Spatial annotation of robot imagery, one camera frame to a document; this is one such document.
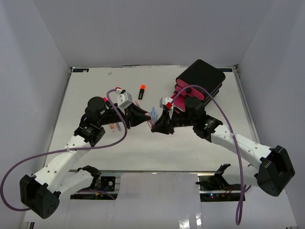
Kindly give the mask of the black pink drawer organizer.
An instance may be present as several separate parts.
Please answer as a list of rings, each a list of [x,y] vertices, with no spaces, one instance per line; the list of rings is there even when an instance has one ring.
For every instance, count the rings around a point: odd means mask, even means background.
[[[219,93],[224,80],[225,74],[223,72],[203,60],[198,59],[176,78],[175,91],[172,98],[179,92],[181,94],[173,104],[184,111],[185,99],[187,97],[197,97],[206,106],[211,101],[211,98],[204,91],[193,87],[186,90],[183,88],[189,85],[198,85],[214,97]]]

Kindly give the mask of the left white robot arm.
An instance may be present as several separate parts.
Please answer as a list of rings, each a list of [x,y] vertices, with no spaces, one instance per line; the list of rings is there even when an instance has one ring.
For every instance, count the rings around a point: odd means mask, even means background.
[[[25,175],[20,180],[22,203],[46,219],[55,212],[62,199],[84,188],[98,190],[102,186],[98,169],[85,166],[71,177],[66,177],[66,174],[101,140],[105,134],[105,125],[125,122],[127,128],[131,128],[149,120],[147,111],[130,100],[125,108],[120,108],[118,105],[112,107],[109,101],[101,97],[91,98],[79,127],[64,151],[31,177]]]

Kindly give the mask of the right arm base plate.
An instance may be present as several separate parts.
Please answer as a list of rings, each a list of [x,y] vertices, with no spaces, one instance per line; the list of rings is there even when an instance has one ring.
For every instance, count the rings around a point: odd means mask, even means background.
[[[229,184],[217,176],[199,176],[196,182],[201,191],[240,191],[240,184]]]

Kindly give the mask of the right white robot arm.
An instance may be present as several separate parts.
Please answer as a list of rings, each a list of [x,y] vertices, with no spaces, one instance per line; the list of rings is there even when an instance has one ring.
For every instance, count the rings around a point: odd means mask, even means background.
[[[249,172],[250,185],[257,186],[270,196],[277,197],[295,175],[287,150],[282,146],[271,148],[254,142],[240,134],[234,134],[220,120],[207,115],[203,103],[196,97],[188,97],[185,111],[173,105],[173,99],[163,97],[163,112],[155,122],[152,132],[173,134],[176,127],[191,126],[201,139],[222,146],[239,154],[255,171]]]

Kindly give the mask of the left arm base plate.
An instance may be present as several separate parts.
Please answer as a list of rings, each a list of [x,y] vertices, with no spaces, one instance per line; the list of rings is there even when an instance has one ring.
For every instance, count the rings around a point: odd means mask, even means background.
[[[75,193],[100,193],[100,192],[113,192],[115,191],[116,177],[115,176],[101,176],[95,178],[90,176],[85,184],[75,191]]]

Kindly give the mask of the pink translucent correction pen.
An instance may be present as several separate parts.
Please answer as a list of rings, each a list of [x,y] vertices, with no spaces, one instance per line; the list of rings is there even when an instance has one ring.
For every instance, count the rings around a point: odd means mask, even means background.
[[[153,115],[151,116],[150,113],[146,113],[145,115],[150,117],[150,120],[147,121],[147,124],[148,124],[149,128],[152,129],[153,126],[154,126],[154,118],[155,118],[155,115],[153,114]]]

